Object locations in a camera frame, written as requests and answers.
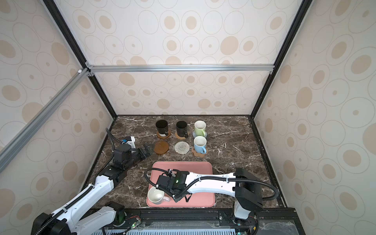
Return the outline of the brown wooden coaster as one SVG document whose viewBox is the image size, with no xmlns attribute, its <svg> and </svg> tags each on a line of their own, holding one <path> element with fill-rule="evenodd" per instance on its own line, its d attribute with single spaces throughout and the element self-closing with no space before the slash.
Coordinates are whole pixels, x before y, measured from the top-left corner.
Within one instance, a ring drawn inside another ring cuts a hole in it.
<svg viewBox="0 0 376 235">
<path fill-rule="evenodd" d="M 158 155 L 163 155 L 169 150 L 169 144 L 166 141 L 157 141 L 153 151 Z"/>
<path fill-rule="evenodd" d="M 169 138 L 170 135 L 171 135 L 171 131 L 169 131 L 167 135 L 166 134 L 161 134 L 161 133 L 157 132 L 157 137 L 159 139 L 161 139 L 161 140 L 165 140 L 165 139 Z"/>
</svg>

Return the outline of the white mug pink handle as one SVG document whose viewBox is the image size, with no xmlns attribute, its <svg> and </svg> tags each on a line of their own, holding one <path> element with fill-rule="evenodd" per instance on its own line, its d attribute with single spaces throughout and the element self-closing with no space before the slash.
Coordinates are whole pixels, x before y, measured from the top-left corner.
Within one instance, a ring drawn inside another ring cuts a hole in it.
<svg viewBox="0 0 376 235">
<path fill-rule="evenodd" d="M 155 205 L 162 204 L 163 202 L 169 202 L 170 198 L 165 195 L 165 192 L 152 187 L 147 194 L 149 201 Z"/>
</svg>

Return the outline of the black mug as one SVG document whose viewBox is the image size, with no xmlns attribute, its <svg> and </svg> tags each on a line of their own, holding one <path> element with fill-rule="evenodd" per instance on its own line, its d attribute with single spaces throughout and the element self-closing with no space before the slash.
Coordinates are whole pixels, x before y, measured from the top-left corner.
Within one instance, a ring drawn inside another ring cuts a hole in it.
<svg viewBox="0 0 376 235">
<path fill-rule="evenodd" d="M 157 131 L 161 134 L 168 134 L 169 130 L 168 130 L 168 122 L 166 120 L 158 120 L 156 122 L 156 128 L 157 128 Z"/>
<path fill-rule="evenodd" d="M 180 137 L 188 138 L 188 125 L 185 121 L 178 121 L 176 123 L 176 132 Z"/>
</svg>

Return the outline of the woven rattan coaster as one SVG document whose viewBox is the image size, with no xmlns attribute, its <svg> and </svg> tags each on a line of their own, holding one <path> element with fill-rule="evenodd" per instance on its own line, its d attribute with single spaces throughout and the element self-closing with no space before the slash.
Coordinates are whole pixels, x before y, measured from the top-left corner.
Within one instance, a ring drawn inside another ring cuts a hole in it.
<svg viewBox="0 0 376 235">
<path fill-rule="evenodd" d="M 177 132 L 175 132 L 175 137 L 178 139 L 178 140 L 185 140 L 186 137 L 180 137 Z"/>
</svg>

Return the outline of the multicolour woven coaster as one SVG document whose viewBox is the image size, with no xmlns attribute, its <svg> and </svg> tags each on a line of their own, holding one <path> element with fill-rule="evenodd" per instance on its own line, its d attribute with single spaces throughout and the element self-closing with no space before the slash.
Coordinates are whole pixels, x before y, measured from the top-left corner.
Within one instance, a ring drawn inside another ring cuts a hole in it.
<svg viewBox="0 0 376 235">
<path fill-rule="evenodd" d="M 187 154 L 189 152 L 190 145 L 186 142 L 178 142 L 174 146 L 174 150 L 175 150 L 176 153 L 184 155 L 184 154 Z"/>
</svg>

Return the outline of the cork paw coaster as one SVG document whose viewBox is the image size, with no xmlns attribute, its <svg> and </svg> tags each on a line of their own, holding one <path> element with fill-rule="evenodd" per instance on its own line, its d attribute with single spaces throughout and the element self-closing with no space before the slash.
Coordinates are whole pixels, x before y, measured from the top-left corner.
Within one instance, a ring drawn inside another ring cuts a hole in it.
<svg viewBox="0 0 376 235">
<path fill-rule="evenodd" d="M 192 148 L 192 153 L 195 157 L 204 158 L 207 154 L 197 153 L 194 148 Z"/>
</svg>

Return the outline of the white mug blue handle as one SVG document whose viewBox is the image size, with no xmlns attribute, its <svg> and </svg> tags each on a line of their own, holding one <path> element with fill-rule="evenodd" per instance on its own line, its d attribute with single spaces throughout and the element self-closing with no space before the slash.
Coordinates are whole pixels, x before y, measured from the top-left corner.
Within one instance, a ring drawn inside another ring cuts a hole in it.
<svg viewBox="0 0 376 235">
<path fill-rule="evenodd" d="M 205 137 L 197 136 L 194 138 L 194 148 L 197 153 L 207 154 L 207 140 Z"/>
</svg>

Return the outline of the green mug white inside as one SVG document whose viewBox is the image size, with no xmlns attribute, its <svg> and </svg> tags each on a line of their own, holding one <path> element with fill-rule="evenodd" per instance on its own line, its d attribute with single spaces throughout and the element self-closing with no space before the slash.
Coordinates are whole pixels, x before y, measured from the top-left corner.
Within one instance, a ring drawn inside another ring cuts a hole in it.
<svg viewBox="0 0 376 235">
<path fill-rule="evenodd" d="M 207 136 L 206 127 L 207 127 L 207 125 L 204 121 L 202 121 L 202 120 L 196 121 L 195 124 L 194 124 L 195 135 L 206 137 Z"/>
</svg>

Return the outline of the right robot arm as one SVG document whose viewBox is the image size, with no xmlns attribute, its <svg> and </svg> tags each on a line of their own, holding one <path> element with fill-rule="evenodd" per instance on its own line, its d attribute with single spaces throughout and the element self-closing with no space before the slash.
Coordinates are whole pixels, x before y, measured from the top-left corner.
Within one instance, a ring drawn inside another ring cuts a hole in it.
<svg viewBox="0 0 376 235">
<path fill-rule="evenodd" d="M 242 168 L 222 175 L 205 175 L 177 169 L 164 170 L 150 168 L 144 171 L 146 181 L 163 191 L 174 202 L 185 199 L 187 202 L 195 193 L 217 193 L 236 199 L 234 217 L 248 219 L 250 213 L 263 210 L 263 201 L 279 197 L 276 187 L 262 182 Z"/>
</svg>

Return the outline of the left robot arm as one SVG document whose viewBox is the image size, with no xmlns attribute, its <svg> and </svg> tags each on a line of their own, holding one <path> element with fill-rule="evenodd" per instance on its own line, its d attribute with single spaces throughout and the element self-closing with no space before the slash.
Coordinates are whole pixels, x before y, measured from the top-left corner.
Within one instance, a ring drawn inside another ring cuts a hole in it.
<svg viewBox="0 0 376 235">
<path fill-rule="evenodd" d="M 87 217 L 84 215 L 112 191 L 130 169 L 154 154 L 153 145 L 136 148 L 133 136 L 120 141 L 110 131 L 107 135 L 112 145 L 112 157 L 97 174 L 94 183 L 52 213 L 40 214 L 33 222 L 33 235 L 90 235 L 114 221 L 123 222 L 125 213 L 120 204 L 110 204 Z"/>
</svg>

